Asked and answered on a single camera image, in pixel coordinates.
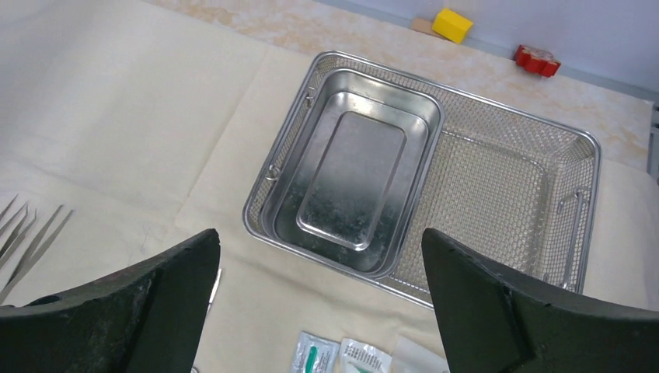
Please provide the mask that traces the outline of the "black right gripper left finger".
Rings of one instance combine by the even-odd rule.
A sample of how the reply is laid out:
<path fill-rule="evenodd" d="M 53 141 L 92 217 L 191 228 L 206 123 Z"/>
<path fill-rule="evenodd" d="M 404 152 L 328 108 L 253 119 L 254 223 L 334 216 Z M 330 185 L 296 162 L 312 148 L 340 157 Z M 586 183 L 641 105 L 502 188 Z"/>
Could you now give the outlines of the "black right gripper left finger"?
<path fill-rule="evenodd" d="M 1 309 L 3 372 L 188 372 L 220 263 L 206 229 L 130 267 Z"/>

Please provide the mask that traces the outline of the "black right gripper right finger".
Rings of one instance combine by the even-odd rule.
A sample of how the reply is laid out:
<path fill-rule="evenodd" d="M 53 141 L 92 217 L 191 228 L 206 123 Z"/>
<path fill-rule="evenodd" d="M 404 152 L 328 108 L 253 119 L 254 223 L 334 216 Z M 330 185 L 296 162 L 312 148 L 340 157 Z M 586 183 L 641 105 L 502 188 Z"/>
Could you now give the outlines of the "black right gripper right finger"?
<path fill-rule="evenodd" d="M 421 249 L 453 372 L 656 372 L 658 314 L 547 284 L 434 228 Z"/>

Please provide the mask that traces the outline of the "blue white sterile pouch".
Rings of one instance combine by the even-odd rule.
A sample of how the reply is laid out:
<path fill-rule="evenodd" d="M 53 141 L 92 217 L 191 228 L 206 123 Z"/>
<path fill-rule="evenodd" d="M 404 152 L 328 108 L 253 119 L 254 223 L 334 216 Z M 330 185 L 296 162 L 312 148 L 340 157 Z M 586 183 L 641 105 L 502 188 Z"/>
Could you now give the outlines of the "blue white sterile pouch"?
<path fill-rule="evenodd" d="M 390 371 L 393 373 L 449 373 L 450 369 L 444 357 L 435 354 L 404 336 L 400 336 L 392 352 Z"/>

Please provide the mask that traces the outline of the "steel tweezers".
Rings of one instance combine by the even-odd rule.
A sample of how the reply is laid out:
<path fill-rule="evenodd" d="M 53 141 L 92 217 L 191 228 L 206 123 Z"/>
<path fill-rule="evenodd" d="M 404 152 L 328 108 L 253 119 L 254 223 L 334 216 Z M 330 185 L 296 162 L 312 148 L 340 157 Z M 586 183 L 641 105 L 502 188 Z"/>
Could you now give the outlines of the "steel tweezers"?
<path fill-rule="evenodd" d="M 16 285 L 34 268 L 64 230 L 74 211 L 63 205 L 57 206 L 51 214 L 40 216 L 27 234 L 23 243 L 15 251 L 6 267 L 1 270 L 1 305 Z"/>
<path fill-rule="evenodd" d="M 1 241 L 15 238 L 24 228 L 29 214 L 29 201 L 18 194 L 1 203 Z"/>
<path fill-rule="evenodd" d="M 2 226 L 2 229 L 11 228 L 11 232 L 1 246 L 1 270 L 8 264 L 9 260 L 25 240 L 27 234 L 37 220 L 37 213 L 30 213 L 29 206 L 24 204 L 11 218 Z"/>

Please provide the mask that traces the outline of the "large steel tray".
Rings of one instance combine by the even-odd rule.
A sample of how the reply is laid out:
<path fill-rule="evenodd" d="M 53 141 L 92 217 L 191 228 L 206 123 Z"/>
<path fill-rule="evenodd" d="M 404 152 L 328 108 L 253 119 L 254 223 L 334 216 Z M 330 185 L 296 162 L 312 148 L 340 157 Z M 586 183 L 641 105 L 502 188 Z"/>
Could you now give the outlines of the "large steel tray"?
<path fill-rule="evenodd" d="M 369 279 L 268 241 L 260 213 L 314 92 L 332 70 L 349 68 L 428 94 L 444 123 L 391 273 Z M 601 170 L 601 146 L 569 127 L 469 92 L 342 51 L 311 63 L 243 208 L 255 238 L 425 307 L 421 237 L 427 228 L 559 288 L 584 289 Z"/>

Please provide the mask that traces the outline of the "teal white sterile packet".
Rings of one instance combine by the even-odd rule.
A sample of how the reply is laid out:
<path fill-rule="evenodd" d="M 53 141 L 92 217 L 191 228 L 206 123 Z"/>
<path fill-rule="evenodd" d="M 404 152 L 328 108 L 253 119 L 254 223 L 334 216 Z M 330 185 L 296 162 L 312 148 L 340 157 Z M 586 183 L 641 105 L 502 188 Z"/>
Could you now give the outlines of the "teal white sterile packet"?
<path fill-rule="evenodd" d="M 340 344 L 300 332 L 289 371 L 291 373 L 333 373 Z"/>

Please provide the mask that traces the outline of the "small steel instrument tray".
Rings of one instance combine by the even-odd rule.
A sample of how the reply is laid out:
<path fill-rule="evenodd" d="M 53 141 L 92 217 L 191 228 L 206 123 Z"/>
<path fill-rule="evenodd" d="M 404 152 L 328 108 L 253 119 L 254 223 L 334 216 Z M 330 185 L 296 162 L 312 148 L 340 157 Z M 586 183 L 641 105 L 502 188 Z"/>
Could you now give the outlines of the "small steel instrument tray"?
<path fill-rule="evenodd" d="M 443 123 L 428 94 L 330 71 L 276 168 L 264 237 L 359 277 L 391 273 Z"/>

